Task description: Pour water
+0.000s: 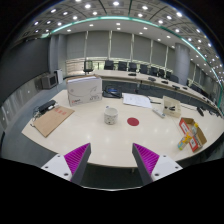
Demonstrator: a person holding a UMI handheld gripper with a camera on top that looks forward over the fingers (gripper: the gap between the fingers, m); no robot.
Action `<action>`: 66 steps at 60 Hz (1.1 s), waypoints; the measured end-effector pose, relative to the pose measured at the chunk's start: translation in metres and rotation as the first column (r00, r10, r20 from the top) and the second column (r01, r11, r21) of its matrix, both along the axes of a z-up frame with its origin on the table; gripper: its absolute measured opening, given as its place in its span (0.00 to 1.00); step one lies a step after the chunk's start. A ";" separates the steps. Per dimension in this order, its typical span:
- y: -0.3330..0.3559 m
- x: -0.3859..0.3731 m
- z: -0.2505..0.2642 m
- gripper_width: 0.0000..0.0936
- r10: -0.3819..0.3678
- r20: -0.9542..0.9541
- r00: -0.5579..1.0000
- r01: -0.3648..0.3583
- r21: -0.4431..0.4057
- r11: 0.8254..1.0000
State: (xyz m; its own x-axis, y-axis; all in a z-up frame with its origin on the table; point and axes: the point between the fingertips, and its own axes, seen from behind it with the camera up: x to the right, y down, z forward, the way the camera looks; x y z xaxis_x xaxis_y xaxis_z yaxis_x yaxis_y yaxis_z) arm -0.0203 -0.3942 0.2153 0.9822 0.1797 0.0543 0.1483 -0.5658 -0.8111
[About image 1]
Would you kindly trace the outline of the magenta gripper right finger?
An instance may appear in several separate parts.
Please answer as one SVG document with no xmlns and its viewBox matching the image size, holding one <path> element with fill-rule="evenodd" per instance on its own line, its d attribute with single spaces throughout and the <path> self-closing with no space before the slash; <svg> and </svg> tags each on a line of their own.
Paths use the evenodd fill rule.
<svg viewBox="0 0 224 224">
<path fill-rule="evenodd" d="M 143 182 L 147 185 L 180 171 L 182 167 L 167 155 L 158 155 L 144 146 L 134 143 L 132 154 Z"/>
</svg>

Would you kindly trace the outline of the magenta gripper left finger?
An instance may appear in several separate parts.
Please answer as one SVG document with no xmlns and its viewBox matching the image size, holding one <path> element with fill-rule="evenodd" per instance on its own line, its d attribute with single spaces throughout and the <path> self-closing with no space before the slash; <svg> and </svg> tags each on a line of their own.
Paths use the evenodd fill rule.
<svg viewBox="0 0 224 224">
<path fill-rule="evenodd" d="M 90 154 L 91 144 L 87 143 L 65 155 L 56 154 L 42 166 L 42 169 L 79 185 Z"/>
</svg>

